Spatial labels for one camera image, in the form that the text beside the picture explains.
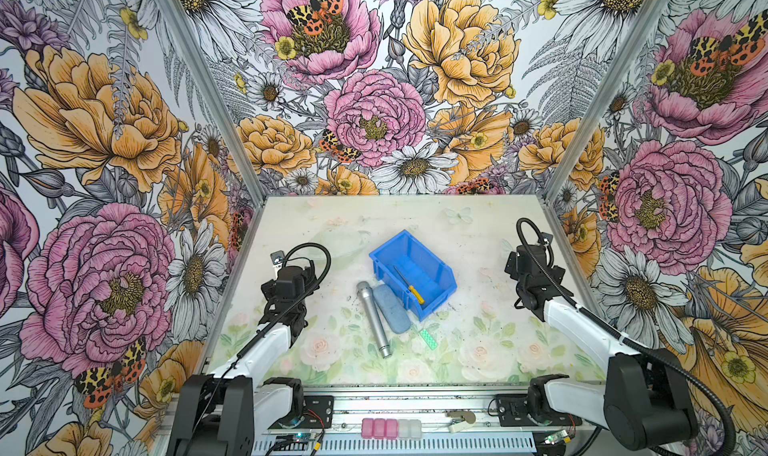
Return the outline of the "yellow-handled screwdriver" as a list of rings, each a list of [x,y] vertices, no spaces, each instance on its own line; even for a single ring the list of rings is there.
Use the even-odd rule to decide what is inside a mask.
[[[422,297],[422,295],[416,290],[416,288],[409,282],[409,280],[405,277],[404,273],[397,267],[393,267],[396,274],[403,280],[405,286],[409,290],[409,292],[416,298],[420,306],[423,306],[425,304],[425,300]]]

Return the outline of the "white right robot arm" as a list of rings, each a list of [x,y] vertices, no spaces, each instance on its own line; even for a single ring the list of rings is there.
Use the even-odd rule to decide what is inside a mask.
[[[693,438],[696,414],[686,378],[671,367],[671,353],[637,345],[569,301],[569,291],[556,286],[564,271],[548,266],[547,255],[540,246],[520,246],[509,254],[505,272],[516,283],[515,306],[568,337],[604,380],[592,384],[564,374],[536,377],[528,386],[528,415],[539,423],[580,418],[609,430],[629,450]]]

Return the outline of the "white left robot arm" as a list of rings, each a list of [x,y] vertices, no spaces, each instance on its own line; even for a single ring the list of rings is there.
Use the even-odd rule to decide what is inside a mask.
[[[262,285],[267,306],[256,335],[223,366],[182,386],[168,455],[250,455],[258,435],[302,412],[299,380],[264,376],[306,327],[305,299],[318,286],[301,275]]]

